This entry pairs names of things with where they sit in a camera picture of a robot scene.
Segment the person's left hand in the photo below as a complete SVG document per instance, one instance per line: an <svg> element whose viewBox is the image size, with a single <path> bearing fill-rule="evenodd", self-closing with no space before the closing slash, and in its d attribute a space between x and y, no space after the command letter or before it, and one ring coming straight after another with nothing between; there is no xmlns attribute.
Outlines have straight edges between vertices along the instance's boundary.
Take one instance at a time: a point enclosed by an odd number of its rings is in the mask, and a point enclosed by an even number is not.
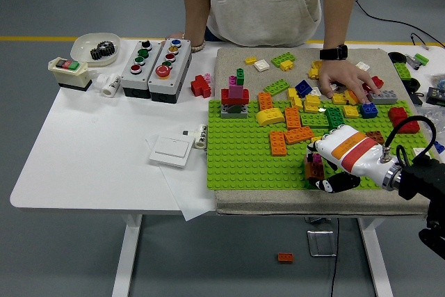
<svg viewBox="0 0 445 297"><path fill-rule="evenodd" d="M347 89L353 91L359 102L363 104L369 103L367 94L362 87L363 83L375 94L380 94L380 90L364 70L359 69L345 60L323 61L318 74L320 90L329 99L332 98L334 94L330 86L333 82L343 84Z"/></svg>

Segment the person's right hand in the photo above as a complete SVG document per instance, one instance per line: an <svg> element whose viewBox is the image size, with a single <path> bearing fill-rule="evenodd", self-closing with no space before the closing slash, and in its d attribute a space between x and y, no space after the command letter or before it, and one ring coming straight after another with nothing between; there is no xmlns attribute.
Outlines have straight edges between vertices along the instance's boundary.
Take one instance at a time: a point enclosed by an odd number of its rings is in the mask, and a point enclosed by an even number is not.
<svg viewBox="0 0 445 297"><path fill-rule="evenodd" d="M170 35L165 37L165 40L167 39L179 39L179 40L189 40L191 42L191 44L193 44L196 40L196 37L193 33L190 32L183 32L183 31L178 31L176 33L171 33Z"/></svg>

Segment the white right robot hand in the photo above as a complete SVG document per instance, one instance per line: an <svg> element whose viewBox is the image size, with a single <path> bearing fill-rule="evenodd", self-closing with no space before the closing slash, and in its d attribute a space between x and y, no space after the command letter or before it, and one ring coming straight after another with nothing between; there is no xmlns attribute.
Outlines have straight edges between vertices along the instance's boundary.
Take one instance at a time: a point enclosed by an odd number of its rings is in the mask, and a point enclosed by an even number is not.
<svg viewBox="0 0 445 297"><path fill-rule="evenodd" d="M312 160L315 154L325 159L332 169L342 169L325 179L309 178L312 186L326 193L353 189L359 186L361 177L370 178L387 191L398 188L401 166L391 155L390 148L349 125L340 125L322 139L309 144L306 157Z"/></svg>

